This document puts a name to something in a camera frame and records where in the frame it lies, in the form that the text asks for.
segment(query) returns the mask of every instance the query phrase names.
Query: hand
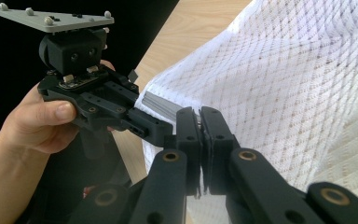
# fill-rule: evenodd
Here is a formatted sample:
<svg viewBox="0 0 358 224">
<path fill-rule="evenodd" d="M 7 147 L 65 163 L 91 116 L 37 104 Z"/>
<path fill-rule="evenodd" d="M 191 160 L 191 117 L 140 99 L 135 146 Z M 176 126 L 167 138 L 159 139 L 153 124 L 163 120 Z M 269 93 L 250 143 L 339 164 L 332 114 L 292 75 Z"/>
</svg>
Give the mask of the hand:
<svg viewBox="0 0 358 224">
<path fill-rule="evenodd" d="M 105 60 L 101 63 L 115 69 Z M 56 153 L 75 138 L 78 128 L 70 123 L 76 117 L 74 106 L 66 101 L 44 102 L 35 85 L 7 116 L 2 134 L 7 144 L 43 153 Z"/>
</svg>

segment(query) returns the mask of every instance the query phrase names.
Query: person's arm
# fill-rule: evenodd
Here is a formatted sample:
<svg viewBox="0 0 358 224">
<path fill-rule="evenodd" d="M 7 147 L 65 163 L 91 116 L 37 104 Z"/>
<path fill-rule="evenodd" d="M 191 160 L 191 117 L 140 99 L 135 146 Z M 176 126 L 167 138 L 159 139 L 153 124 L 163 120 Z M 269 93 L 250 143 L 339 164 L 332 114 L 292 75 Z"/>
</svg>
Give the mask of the person's arm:
<svg viewBox="0 0 358 224">
<path fill-rule="evenodd" d="M 14 223 L 31 200 L 51 153 L 77 134 L 68 102 L 43 102 L 36 86 L 7 116 L 0 131 L 0 223 Z"/>
</svg>

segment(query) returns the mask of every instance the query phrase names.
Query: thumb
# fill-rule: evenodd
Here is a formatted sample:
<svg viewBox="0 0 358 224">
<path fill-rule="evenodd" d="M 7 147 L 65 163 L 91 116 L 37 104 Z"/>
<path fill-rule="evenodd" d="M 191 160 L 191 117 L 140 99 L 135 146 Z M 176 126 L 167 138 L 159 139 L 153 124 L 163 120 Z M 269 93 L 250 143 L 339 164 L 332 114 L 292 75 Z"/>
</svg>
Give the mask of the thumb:
<svg viewBox="0 0 358 224">
<path fill-rule="evenodd" d="M 51 101 L 30 105 L 24 108 L 22 116 L 30 127 L 60 125 L 72 121 L 76 117 L 75 107 L 67 101 Z"/>
</svg>

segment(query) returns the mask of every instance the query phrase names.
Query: white fabric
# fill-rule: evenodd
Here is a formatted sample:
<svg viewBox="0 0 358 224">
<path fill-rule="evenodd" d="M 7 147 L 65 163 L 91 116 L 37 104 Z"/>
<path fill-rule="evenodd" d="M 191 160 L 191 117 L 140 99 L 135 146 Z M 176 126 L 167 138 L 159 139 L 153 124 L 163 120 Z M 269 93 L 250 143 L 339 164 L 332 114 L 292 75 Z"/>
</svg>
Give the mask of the white fabric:
<svg viewBox="0 0 358 224">
<path fill-rule="evenodd" d="M 138 108 L 174 124 L 142 104 L 146 91 L 220 110 L 298 189 L 328 181 L 358 196 L 358 0 L 254 0 L 141 93 Z M 147 168 L 159 150 L 144 142 Z M 187 203 L 195 223 L 227 223 L 224 199 Z"/>
</svg>

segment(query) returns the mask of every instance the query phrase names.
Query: black plastic part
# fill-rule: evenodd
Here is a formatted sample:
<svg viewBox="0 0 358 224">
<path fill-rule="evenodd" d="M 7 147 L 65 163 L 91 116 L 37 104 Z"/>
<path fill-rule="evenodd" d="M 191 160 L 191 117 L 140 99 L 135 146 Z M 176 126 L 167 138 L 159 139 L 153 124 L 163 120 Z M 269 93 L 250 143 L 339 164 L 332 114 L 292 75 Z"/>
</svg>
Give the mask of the black plastic part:
<svg viewBox="0 0 358 224">
<path fill-rule="evenodd" d="M 93 189 L 79 204 L 67 224 L 121 224 L 126 223 L 129 207 L 128 189 L 104 184 Z"/>
<path fill-rule="evenodd" d="M 200 195 L 200 153 L 202 138 L 191 107 L 176 113 L 176 146 L 187 155 L 187 195 Z"/>
<path fill-rule="evenodd" d="M 64 76 L 77 75 L 100 63 L 106 33 L 98 32 L 96 35 L 91 30 L 82 29 L 48 35 L 42 41 L 48 42 L 48 65 Z"/>
<path fill-rule="evenodd" d="M 238 148 L 230 161 L 231 177 L 255 223 L 324 223 L 261 153 Z"/>
<path fill-rule="evenodd" d="M 90 160 L 101 158 L 105 152 L 105 148 L 103 142 L 95 137 L 95 133 L 83 128 L 80 129 L 79 134 L 86 157 Z"/>
<path fill-rule="evenodd" d="M 184 224 L 186 221 L 186 154 L 160 151 L 150 168 L 130 224 Z"/>
<path fill-rule="evenodd" d="M 129 110 L 128 119 L 122 122 L 123 127 L 156 147 L 164 146 L 164 137 L 171 135 L 173 129 L 170 123 L 153 118 L 135 107 Z"/>
<path fill-rule="evenodd" d="M 226 209 L 230 223 L 253 224 L 255 220 L 237 186 L 232 185 L 226 195 Z"/>
<path fill-rule="evenodd" d="M 326 223 L 358 223 L 358 197 L 341 186 L 327 182 L 311 184 L 306 200 Z"/>
<path fill-rule="evenodd" d="M 200 111 L 201 130 L 204 134 L 203 165 L 204 186 L 212 195 L 227 192 L 228 159 L 237 139 L 229 130 L 220 111 L 203 106 Z"/>
</svg>

